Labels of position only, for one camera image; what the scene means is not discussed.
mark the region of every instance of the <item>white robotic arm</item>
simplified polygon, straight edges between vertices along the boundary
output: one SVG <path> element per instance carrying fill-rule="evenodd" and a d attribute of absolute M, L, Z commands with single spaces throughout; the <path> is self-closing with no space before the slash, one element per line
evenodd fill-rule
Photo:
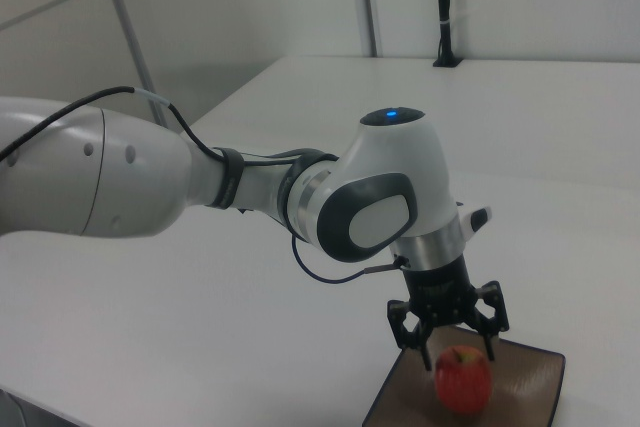
<path fill-rule="evenodd" d="M 490 338 L 508 329 L 502 293 L 497 282 L 471 286 L 462 255 L 490 211 L 471 212 L 461 223 L 440 143 L 422 112 L 384 109 L 363 117 L 339 159 L 308 149 L 268 158 L 212 150 L 184 123 L 193 141 L 86 106 L 11 148 L 63 106 L 0 98 L 0 145 L 10 146 L 0 153 L 0 235 L 147 236 L 190 205 L 261 211 L 342 262 L 390 246 L 411 299 L 389 303 L 389 322 L 398 345 L 421 349 L 427 368 L 426 339 L 441 325 L 467 323 L 493 357 Z M 475 308 L 480 298 L 496 309 L 494 318 Z M 420 319 L 413 332 L 402 324 L 409 311 Z"/>

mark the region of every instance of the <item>red apple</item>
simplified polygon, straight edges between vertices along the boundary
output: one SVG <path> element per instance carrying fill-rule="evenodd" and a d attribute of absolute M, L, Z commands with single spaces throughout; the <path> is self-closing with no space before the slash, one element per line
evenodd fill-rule
<path fill-rule="evenodd" d="M 491 397 L 489 361 L 478 349 L 467 345 L 446 348 L 436 361 L 436 394 L 449 410 L 479 414 Z"/>

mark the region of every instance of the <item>cable clip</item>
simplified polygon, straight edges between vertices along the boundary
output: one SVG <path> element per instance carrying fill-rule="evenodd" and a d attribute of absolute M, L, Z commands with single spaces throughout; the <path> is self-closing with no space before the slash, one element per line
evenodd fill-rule
<path fill-rule="evenodd" d="M 240 185 L 240 178 L 244 171 L 244 157 L 242 157 L 242 154 L 237 150 L 221 147 L 215 147 L 215 149 L 222 152 L 225 170 L 220 191 L 209 207 L 225 210 L 233 204 L 233 200 L 236 197 L 238 185 Z"/>

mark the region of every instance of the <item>silver metal ring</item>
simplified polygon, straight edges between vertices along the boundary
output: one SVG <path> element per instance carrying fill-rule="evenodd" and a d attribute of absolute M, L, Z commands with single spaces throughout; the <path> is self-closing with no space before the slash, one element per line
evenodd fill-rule
<path fill-rule="evenodd" d="M 409 260 L 408 270 L 432 270 L 456 260 L 465 241 L 458 215 L 447 225 L 419 237 L 400 237 L 391 244 L 391 252 Z"/>
<path fill-rule="evenodd" d="M 322 172 L 318 172 L 309 183 L 306 185 L 304 190 L 302 191 L 302 195 L 300 195 L 300 202 L 298 203 L 298 228 L 300 229 L 300 234 L 302 234 L 302 238 L 309 240 L 309 233 L 307 232 L 307 207 L 309 206 L 309 201 L 311 200 L 311 196 L 316 191 L 320 184 L 329 176 L 330 172 L 328 170 L 323 170 Z"/>

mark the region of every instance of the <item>black cable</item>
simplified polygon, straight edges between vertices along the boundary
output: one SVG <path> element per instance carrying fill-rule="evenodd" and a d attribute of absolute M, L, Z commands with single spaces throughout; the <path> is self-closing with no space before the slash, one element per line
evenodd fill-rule
<path fill-rule="evenodd" d="M 344 284 L 346 282 L 351 282 L 352 280 L 355 280 L 364 274 L 364 270 L 361 270 L 360 272 L 356 272 L 355 274 L 350 275 L 349 277 L 343 277 L 342 279 L 325 279 L 324 277 L 320 277 L 319 275 L 314 274 L 309 270 L 309 268 L 306 265 L 304 265 L 304 262 L 302 262 L 302 259 L 300 258 L 300 254 L 298 253 L 298 246 L 296 244 L 295 235 L 291 236 L 291 250 L 293 250 L 293 256 L 296 258 L 296 261 L 298 262 L 298 265 L 300 266 L 300 268 L 304 270 L 309 277 L 312 277 L 318 282 L 324 282 L 325 284 Z"/>
<path fill-rule="evenodd" d="M 222 163 L 224 163 L 226 165 L 227 160 L 222 155 L 214 152 L 209 147 L 204 145 L 204 143 L 202 143 L 202 141 L 198 138 L 198 136 L 196 136 L 196 134 L 193 133 L 193 131 L 191 130 L 191 127 L 189 127 L 189 124 L 187 124 L 187 121 L 184 120 L 184 117 L 182 117 L 180 112 L 178 112 L 178 109 L 176 108 L 175 105 L 169 104 L 169 106 L 167 108 L 171 111 L 173 116 L 176 118 L 176 120 L 178 121 L 180 126 L 184 129 L 185 133 L 189 136 L 189 138 L 193 141 L 193 143 L 196 144 L 196 146 L 205 155 L 207 155 L 208 157 L 211 157 L 212 159 L 215 159 L 215 160 L 217 160 L 219 162 L 222 162 Z M 252 167 L 252 166 L 266 167 L 266 166 L 269 166 L 269 165 L 291 165 L 294 162 L 294 160 L 295 159 L 265 160 L 265 161 L 248 160 L 248 161 L 245 161 L 244 165 L 246 167 Z"/>
<path fill-rule="evenodd" d="M 318 274 L 314 274 L 313 272 L 311 272 L 309 267 L 304 265 L 304 262 L 302 262 L 302 259 L 300 258 L 300 254 L 298 253 L 298 244 L 296 242 L 295 235 L 293 235 L 291 238 L 291 250 L 293 250 L 293 256 L 296 258 L 296 261 L 298 262 L 298 265 L 300 266 L 300 268 L 304 270 L 304 272 L 311 278 L 319 282 L 324 282 L 325 284 L 344 284 L 346 282 L 355 280 L 364 274 L 376 274 L 378 272 L 389 272 L 390 270 L 398 270 L 403 265 L 408 265 L 409 263 L 406 257 L 403 257 L 400 255 L 395 258 L 395 260 L 393 261 L 393 264 L 365 267 L 360 272 L 356 272 L 355 274 L 350 275 L 349 277 L 344 277 L 342 279 L 326 279 L 324 277 L 320 277 Z"/>
<path fill-rule="evenodd" d="M 94 102 L 98 99 L 102 99 L 103 97 L 108 97 L 110 95 L 120 94 L 120 93 L 134 94 L 135 89 L 133 87 L 128 87 L 128 86 L 111 87 L 108 89 L 95 92 L 91 95 L 83 97 L 82 99 L 78 99 L 75 102 L 72 102 L 71 104 L 67 105 L 66 107 L 63 107 L 62 109 L 51 114 L 49 117 L 47 117 L 46 119 L 36 124 L 29 131 L 27 131 L 26 133 L 18 137 L 15 141 L 11 142 L 7 147 L 2 149 L 2 151 L 0 151 L 0 162 L 5 160 L 12 153 L 18 150 L 22 145 L 26 144 L 28 141 L 33 139 L 36 135 L 38 135 L 44 129 L 49 127 L 51 124 L 60 120 L 62 117 L 70 114 L 71 112 L 78 109 L 79 107 L 90 104 L 91 102 Z M 187 133 L 189 138 L 196 144 L 196 146 L 205 155 L 211 157 L 212 159 L 217 160 L 218 162 L 222 162 L 226 165 L 227 163 L 226 159 L 222 155 L 214 152 L 213 150 L 211 150 L 210 148 L 208 148 L 206 145 L 202 143 L 202 141 L 193 133 L 193 131 L 189 127 L 189 124 L 187 124 L 187 122 L 184 120 L 184 117 L 182 117 L 180 112 L 178 112 L 178 109 L 173 104 L 170 104 L 168 108 L 171 111 L 171 113 L 174 115 L 174 117 L 176 118 L 180 126 Z M 294 161 L 295 159 L 247 161 L 245 162 L 245 165 L 246 166 L 291 165 Z"/>
<path fill-rule="evenodd" d="M 67 105 L 66 107 L 60 109 L 56 113 L 44 119 L 42 122 L 39 122 L 38 124 L 36 124 L 28 132 L 22 134 L 15 141 L 11 142 L 7 147 L 2 149 L 2 151 L 0 152 L 0 162 L 2 162 L 4 159 L 9 157 L 12 153 L 18 150 L 20 146 L 24 145 L 25 143 L 33 139 L 36 135 L 38 135 L 44 129 L 49 127 L 51 124 L 61 119 L 65 115 L 70 114 L 71 112 L 76 110 L 78 107 L 82 107 L 83 105 L 87 105 L 95 100 L 101 99 L 103 97 L 107 97 L 109 95 L 120 94 L 125 92 L 129 94 L 133 94 L 134 89 L 133 87 L 125 87 L 125 86 L 111 87 L 109 89 L 100 90 L 99 92 L 88 95 L 87 97 L 76 100 L 75 102 Z"/>
<path fill-rule="evenodd" d="M 189 138 L 193 141 L 193 143 L 196 144 L 196 146 L 198 146 L 198 148 L 205 155 L 211 157 L 212 159 L 217 160 L 218 162 L 222 162 L 224 164 L 227 163 L 226 159 L 222 155 L 215 153 L 209 147 L 204 145 L 202 143 L 202 141 L 196 136 L 196 134 L 193 133 L 193 130 L 191 130 L 191 127 L 189 127 L 189 124 L 187 124 L 187 121 L 184 120 L 184 117 L 182 117 L 180 112 L 178 112 L 178 109 L 176 109 L 175 105 L 169 104 L 169 106 L 167 108 L 171 111 L 173 116 L 176 118 L 176 120 L 180 124 L 180 127 L 182 127 L 184 129 L 185 133 L 189 136 Z"/>

